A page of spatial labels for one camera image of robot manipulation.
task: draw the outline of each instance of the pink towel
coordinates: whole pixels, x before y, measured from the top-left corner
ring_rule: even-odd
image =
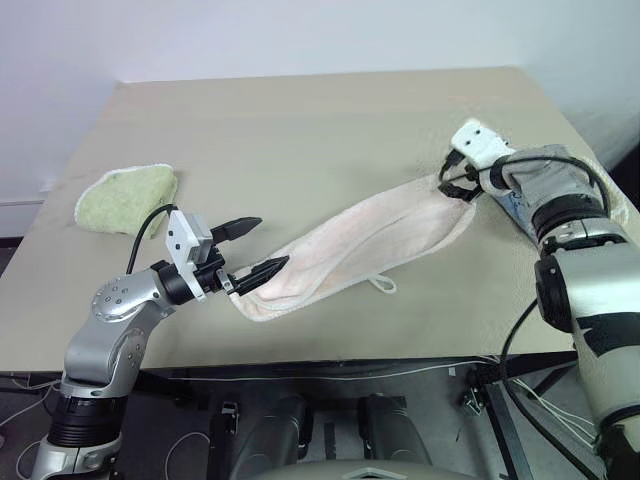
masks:
[[[231,295],[233,303],[247,318],[261,322],[363,280],[393,293],[395,284],[381,272],[449,245],[473,219],[475,205],[446,197],[437,184],[435,176],[420,178],[333,217],[275,252],[272,257],[289,255],[289,262],[253,292]]]

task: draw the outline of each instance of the table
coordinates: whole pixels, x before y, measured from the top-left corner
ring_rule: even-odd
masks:
[[[184,211],[202,213],[210,226],[262,217],[251,234],[221,246],[234,271],[359,200],[436,172],[469,116],[516,148],[562,143],[593,155],[515,68],[119,86],[0,279],[3,369],[60,370],[93,293],[124,271],[133,239],[87,232],[73,220],[78,196],[105,171],[169,163]],[[635,211],[628,231],[640,239]],[[143,242],[137,268],[169,258],[163,236],[164,228]],[[253,323],[218,294],[161,322],[143,367],[498,353],[534,298],[536,258],[484,196],[452,246],[389,272],[395,295],[360,284]],[[563,351],[571,343],[536,314],[512,351]]]

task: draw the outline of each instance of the green sponge cloth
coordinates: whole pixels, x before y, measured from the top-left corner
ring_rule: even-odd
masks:
[[[94,232],[135,236],[153,210],[173,201],[177,188],[178,179],[170,165],[111,170],[78,199],[76,223]],[[163,216],[158,215],[151,222],[144,238],[155,233]]]

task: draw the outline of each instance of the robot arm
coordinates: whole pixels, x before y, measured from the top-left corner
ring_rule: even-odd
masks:
[[[288,257],[268,260],[241,279],[228,275],[216,244],[260,223],[241,218],[209,231],[202,219],[174,210],[166,244],[174,264],[158,262],[104,285],[87,322],[67,348],[60,399],[41,442],[31,478],[115,478],[120,427],[153,329],[175,305],[207,292],[243,295],[271,279]]]
[[[475,120],[452,146],[536,243],[538,305],[546,322],[573,335],[597,452],[609,478],[632,478],[640,465],[640,249],[564,147],[515,151]]]

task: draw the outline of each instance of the white wall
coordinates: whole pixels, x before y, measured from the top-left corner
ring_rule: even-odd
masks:
[[[611,165],[639,140],[639,18],[638,0],[0,0],[0,205],[43,195],[115,81],[516,64]],[[9,208],[0,236],[24,231]]]

